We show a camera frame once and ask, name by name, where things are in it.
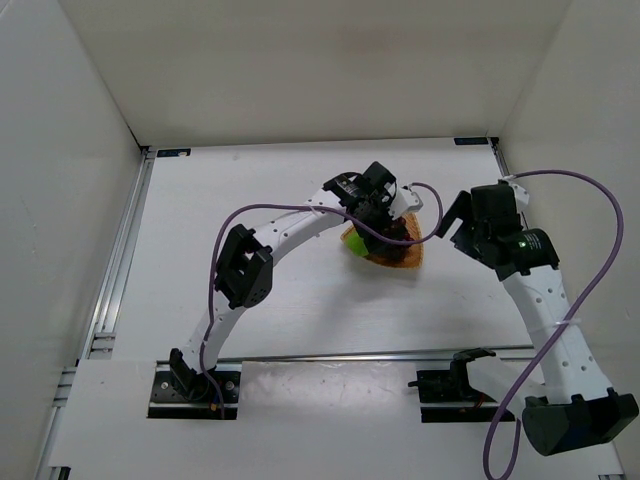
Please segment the green fake apple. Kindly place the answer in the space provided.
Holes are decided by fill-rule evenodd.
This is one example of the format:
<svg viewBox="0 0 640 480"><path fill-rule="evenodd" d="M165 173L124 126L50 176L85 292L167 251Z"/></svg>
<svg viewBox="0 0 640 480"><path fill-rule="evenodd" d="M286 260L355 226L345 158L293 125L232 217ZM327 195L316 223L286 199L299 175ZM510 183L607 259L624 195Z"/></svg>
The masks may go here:
<svg viewBox="0 0 640 480"><path fill-rule="evenodd" d="M355 232L352 232L344 239L345 246L357 257L367 257L369 250L364 240Z"/></svg>

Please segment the red fake grape bunch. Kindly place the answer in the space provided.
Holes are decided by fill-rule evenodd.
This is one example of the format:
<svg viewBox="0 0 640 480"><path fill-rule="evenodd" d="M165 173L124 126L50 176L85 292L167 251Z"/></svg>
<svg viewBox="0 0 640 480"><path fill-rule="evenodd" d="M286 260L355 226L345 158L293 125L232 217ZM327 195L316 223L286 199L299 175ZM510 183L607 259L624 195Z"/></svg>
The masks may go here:
<svg viewBox="0 0 640 480"><path fill-rule="evenodd" d="M391 224L382 231L382 235L395 241L408 242L413 240L406 226L406 220L404 217L393 220ZM382 258L391 263L399 263L406 258L408 251L409 246L387 243L382 250Z"/></svg>

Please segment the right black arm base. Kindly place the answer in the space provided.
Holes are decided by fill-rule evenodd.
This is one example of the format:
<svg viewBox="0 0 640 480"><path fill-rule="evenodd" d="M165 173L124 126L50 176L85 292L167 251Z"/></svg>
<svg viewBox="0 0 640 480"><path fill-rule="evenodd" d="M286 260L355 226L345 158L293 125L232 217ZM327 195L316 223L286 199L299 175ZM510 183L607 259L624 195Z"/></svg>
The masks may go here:
<svg viewBox="0 0 640 480"><path fill-rule="evenodd" d="M497 412L497 401L469 384L467 365L496 357L486 348L463 350L453 355L449 368L423 369L407 386L416 389L423 424L487 423Z"/></svg>

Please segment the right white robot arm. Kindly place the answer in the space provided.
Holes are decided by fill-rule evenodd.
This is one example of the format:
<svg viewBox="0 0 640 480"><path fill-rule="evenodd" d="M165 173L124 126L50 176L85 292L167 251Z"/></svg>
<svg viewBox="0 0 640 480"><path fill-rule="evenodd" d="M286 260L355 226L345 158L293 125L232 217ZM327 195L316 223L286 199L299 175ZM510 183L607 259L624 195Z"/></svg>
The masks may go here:
<svg viewBox="0 0 640 480"><path fill-rule="evenodd" d="M521 379L493 351L477 348L454 355L453 384L468 396L477 391L509 403L531 446L551 456L612 441L639 415L630 394L617 393L598 366L570 304L559 258L541 229L525 229L524 189L511 181L462 191L437 231L443 237L454 221L454 247L492 269L515 303L542 359L540 383Z"/></svg>

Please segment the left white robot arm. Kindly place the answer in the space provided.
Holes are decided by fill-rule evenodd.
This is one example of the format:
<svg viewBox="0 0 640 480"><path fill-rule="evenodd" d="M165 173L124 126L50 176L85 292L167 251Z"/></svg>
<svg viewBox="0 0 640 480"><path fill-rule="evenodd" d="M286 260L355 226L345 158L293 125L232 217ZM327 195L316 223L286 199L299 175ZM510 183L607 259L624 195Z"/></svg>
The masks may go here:
<svg viewBox="0 0 640 480"><path fill-rule="evenodd" d="M214 243L207 306L186 345L169 355L172 385L188 401L224 400L213 372L239 318L270 294L274 269L305 242L350 222L369 254L402 259L411 236L405 214L420 205L413 191L378 162L364 172L326 181L301 205L279 206L281 216L249 228L232 213Z"/></svg>

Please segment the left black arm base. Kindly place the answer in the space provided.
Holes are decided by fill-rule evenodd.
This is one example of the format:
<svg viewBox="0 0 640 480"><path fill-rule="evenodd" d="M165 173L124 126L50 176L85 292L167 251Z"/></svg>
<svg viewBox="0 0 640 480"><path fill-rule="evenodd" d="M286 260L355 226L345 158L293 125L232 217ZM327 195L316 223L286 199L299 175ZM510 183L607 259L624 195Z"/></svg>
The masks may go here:
<svg viewBox="0 0 640 480"><path fill-rule="evenodd" d="M212 383L198 375L195 389L187 393L167 362L156 365L149 395L147 417L171 420L236 420L240 397L242 365L222 363L210 371L222 393L224 409Z"/></svg>

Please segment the woven bamboo fruit basket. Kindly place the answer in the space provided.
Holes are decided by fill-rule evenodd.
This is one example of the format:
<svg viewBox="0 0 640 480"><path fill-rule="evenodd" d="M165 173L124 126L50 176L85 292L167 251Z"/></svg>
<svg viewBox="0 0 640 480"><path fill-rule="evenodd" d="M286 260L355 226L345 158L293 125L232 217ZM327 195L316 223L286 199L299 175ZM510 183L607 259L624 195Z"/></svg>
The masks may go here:
<svg viewBox="0 0 640 480"><path fill-rule="evenodd" d="M417 219L417 216L414 213L406 213L402 217L406 220L406 226L411 234L413 240L420 239L422 237L422 232L420 229L420 225ZM350 226L347 230L345 230L340 240L344 244L344 239L350 235L352 232L357 233L354 226ZM397 268L397 269L417 269L422 265L424 255L424 248L422 244L416 244L409 246L409 251L406 258L399 263L391 263L382 258L382 252L380 254L371 253L369 251L369 255L367 257L359 257L364 260L371 262L373 264L388 267L388 268Z"/></svg>

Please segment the right blue corner label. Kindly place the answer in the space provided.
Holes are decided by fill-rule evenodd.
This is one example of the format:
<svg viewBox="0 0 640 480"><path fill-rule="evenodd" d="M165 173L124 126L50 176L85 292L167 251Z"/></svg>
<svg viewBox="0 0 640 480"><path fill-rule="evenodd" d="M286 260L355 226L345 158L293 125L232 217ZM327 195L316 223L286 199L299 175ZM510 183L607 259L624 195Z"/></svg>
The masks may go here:
<svg viewBox="0 0 640 480"><path fill-rule="evenodd" d="M457 146L488 145L489 139L486 137L455 137L454 144Z"/></svg>

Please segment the blue corner label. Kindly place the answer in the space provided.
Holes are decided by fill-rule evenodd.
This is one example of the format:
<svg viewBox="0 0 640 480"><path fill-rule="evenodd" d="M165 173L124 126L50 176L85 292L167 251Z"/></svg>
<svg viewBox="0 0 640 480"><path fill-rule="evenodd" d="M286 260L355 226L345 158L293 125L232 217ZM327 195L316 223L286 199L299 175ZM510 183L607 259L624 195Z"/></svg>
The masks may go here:
<svg viewBox="0 0 640 480"><path fill-rule="evenodd" d="M157 158L188 157L191 154L190 148L181 149L160 149L156 152Z"/></svg>
<svg viewBox="0 0 640 480"><path fill-rule="evenodd" d="M486 137L455 137L454 144L457 146L488 145L489 139Z"/></svg>

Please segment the left blue corner label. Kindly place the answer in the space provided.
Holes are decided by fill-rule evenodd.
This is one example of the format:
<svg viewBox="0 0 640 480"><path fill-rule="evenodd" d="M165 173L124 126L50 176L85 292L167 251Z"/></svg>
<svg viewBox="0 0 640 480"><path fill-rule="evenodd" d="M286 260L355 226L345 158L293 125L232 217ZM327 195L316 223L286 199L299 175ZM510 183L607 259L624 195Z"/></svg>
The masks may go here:
<svg viewBox="0 0 640 480"><path fill-rule="evenodd" d="M160 149L156 152L157 158L188 157L191 154L190 148L181 149Z"/></svg>

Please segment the aluminium front rail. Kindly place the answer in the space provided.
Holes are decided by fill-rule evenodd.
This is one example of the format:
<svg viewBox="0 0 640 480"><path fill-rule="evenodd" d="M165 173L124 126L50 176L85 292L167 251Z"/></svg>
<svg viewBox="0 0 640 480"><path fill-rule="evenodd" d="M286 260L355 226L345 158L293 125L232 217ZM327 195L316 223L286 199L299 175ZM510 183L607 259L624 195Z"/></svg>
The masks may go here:
<svg viewBox="0 0 640 480"><path fill-rule="evenodd" d="M537 351L531 346L516 345L507 347L487 346L487 350L495 352L505 361L529 361ZM450 361L455 353L463 348L454 349L421 349L402 351L379 351L364 353L336 354L299 354L270 356L238 356L220 357L218 364L239 364L242 362L349 362L349 361L399 361L399 362L444 362Z"/></svg>

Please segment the aluminium left side rail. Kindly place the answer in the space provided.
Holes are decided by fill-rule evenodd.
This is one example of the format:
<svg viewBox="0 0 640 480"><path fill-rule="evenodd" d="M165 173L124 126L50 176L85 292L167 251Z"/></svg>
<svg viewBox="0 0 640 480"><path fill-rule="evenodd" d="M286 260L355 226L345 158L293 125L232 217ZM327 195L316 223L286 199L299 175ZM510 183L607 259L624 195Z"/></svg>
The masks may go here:
<svg viewBox="0 0 640 480"><path fill-rule="evenodd" d="M107 267L100 285L86 337L76 363L84 359L109 359L143 217L156 151L144 147Z"/></svg>

